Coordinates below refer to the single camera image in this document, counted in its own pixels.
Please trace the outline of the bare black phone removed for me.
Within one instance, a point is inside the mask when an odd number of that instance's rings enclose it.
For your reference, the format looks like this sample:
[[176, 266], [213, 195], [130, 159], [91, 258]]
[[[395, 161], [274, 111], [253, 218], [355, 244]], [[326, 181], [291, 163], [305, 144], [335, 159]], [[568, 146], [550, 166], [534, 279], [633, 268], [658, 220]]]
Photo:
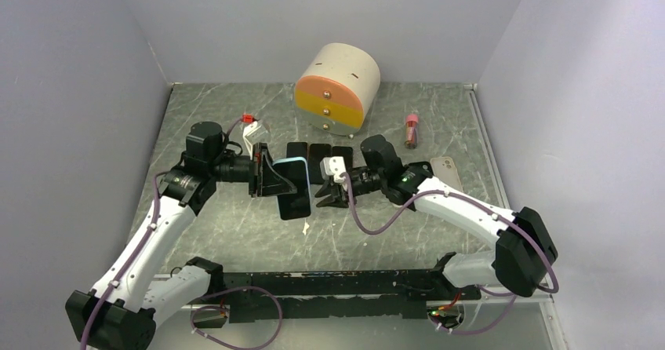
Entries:
[[321, 162], [324, 158], [332, 156], [331, 144], [312, 143], [308, 146], [307, 164], [308, 176], [311, 184], [323, 184]]

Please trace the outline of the purple bare phone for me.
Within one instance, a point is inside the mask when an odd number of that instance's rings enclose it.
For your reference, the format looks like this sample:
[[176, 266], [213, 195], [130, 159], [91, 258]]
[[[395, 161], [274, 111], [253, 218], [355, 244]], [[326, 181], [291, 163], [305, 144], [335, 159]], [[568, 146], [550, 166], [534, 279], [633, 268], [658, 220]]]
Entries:
[[342, 157], [347, 170], [354, 165], [354, 150], [349, 146], [333, 146], [332, 157]]

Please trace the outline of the blue-grey bare phone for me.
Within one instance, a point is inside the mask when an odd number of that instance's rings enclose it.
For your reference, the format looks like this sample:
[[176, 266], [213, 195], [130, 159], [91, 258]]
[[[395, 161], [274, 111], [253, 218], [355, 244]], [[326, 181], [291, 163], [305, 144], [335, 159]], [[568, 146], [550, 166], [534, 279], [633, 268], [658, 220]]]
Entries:
[[288, 142], [286, 145], [287, 158], [303, 158], [307, 159], [308, 143], [307, 142]]

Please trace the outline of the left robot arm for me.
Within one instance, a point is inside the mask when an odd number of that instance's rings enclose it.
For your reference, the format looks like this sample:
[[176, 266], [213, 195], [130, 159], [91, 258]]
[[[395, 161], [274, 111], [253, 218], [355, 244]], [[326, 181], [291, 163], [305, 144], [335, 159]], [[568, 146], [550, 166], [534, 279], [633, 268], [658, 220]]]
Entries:
[[229, 143], [230, 135], [220, 124], [198, 122], [186, 137], [180, 161], [155, 175], [152, 210], [121, 255], [89, 291], [76, 290], [67, 299], [67, 317], [82, 349], [145, 349], [158, 327], [185, 304], [254, 291], [249, 284], [232, 286], [222, 265], [201, 257], [150, 288], [165, 256], [195, 222], [218, 183], [246, 183], [252, 197], [297, 191], [274, 169], [265, 143], [254, 144], [250, 155], [236, 155], [228, 150]]

